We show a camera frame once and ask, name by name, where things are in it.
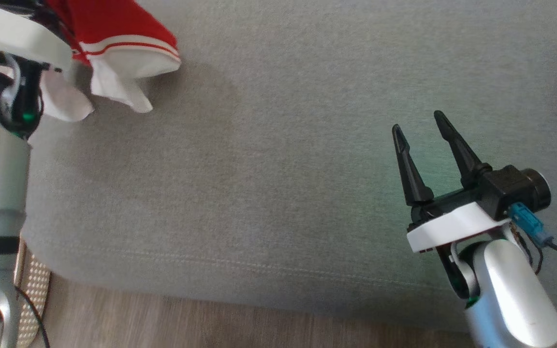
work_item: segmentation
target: perforated metal base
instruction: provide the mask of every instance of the perforated metal base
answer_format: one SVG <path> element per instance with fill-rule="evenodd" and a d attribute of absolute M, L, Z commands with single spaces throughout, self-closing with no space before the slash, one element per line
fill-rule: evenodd
<path fill-rule="evenodd" d="M 40 262 L 35 256 L 24 247 L 25 250 L 23 264 L 17 263 L 17 277 L 20 279 L 20 288 L 29 296 L 40 315 L 44 314 L 44 305 L 48 295 L 48 286 L 51 279 L 49 271 L 44 263 Z M 23 305 L 18 326 L 17 348 L 28 348 L 38 334 L 38 322 L 28 304 Z"/>

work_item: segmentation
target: gray couch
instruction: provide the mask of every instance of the gray couch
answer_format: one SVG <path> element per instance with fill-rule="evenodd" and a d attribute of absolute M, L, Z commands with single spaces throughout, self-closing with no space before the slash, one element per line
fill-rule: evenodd
<path fill-rule="evenodd" d="M 31 140 L 24 236 L 56 273 L 177 297 L 464 330 L 414 255 L 391 127 L 459 187 L 433 110 L 540 170 L 557 235 L 557 0 L 140 0 L 179 39 L 155 110 L 95 99 Z M 557 306 L 557 254 L 540 276 Z"/>

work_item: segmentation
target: green led light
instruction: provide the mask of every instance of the green led light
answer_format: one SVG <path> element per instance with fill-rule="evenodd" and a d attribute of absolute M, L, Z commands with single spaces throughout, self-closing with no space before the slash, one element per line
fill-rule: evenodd
<path fill-rule="evenodd" d="M 468 303 L 466 304 L 466 309 L 470 308 L 471 306 L 474 306 L 476 302 L 478 302 L 478 300 L 480 300 L 480 296 L 470 297 Z"/>
<path fill-rule="evenodd" d="M 24 113 L 23 114 L 23 120 L 25 122 L 33 122 L 36 119 L 36 115 L 34 115 L 33 113 Z"/>

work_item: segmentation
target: red and white cloth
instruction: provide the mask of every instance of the red and white cloth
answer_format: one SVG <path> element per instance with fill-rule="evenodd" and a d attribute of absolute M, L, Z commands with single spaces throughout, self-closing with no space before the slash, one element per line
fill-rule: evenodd
<path fill-rule="evenodd" d="M 136 79 L 176 71 L 177 40 L 134 0 L 47 0 L 62 21 L 73 58 L 91 66 L 91 92 L 140 113 L 152 104 Z M 44 73 L 45 113 L 79 121 L 93 108 L 55 71 Z"/>

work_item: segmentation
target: white stripe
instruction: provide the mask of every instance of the white stripe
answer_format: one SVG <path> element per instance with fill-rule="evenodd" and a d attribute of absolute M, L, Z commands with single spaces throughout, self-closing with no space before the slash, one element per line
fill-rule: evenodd
<path fill-rule="evenodd" d="M 115 37 L 108 37 L 102 40 L 101 42 L 90 43 L 90 44 L 85 42 L 79 42 L 79 44 L 85 52 L 100 52 L 110 44 L 117 44 L 119 42 L 139 42 L 141 44 L 155 44 L 156 46 L 160 46 L 164 49 L 167 49 L 168 51 L 173 53 L 173 55 L 176 56 L 179 55 L 177 53 L 177 49 L 173 48 L 172 46 L 170 46 L 170 44 L 164 42 L 163 40 L 159 40 L 157 38 L 152 38 L 152 37 L 145 37 L 143 35 L 118 35 Z"/>
<path fill-rule="evenodd" d="M 163 49 L 159 49 L 159 48 L 155 48 L 155 47 L 148 47 L 148 46 L 136 46 L 134 44 L 123 44 L 122 46 L 113 46 L 113 47 L 107 49 L 101 55 L 86 55 L 86 58 L 89 61 L 91 61 L 93 59 L 102 59 L 102 58 L 104 58 L 104 55 L 106 55 L 107 53 L 112 52 L 112 51 L 118 51 L 120 49 L 142 49 L 144 51 L 153 51 L 153 52 L 157 52 L 157 53 L 162 53 L 163 55 L 168 55 L 169 57 L 173 58 L 174 60 L 176 60 L 178 62 L 182 62 L 182 60 L 179 58 L 179 55 L 173 55 L 173 53 L 171 51 L 165 52 Z"/>

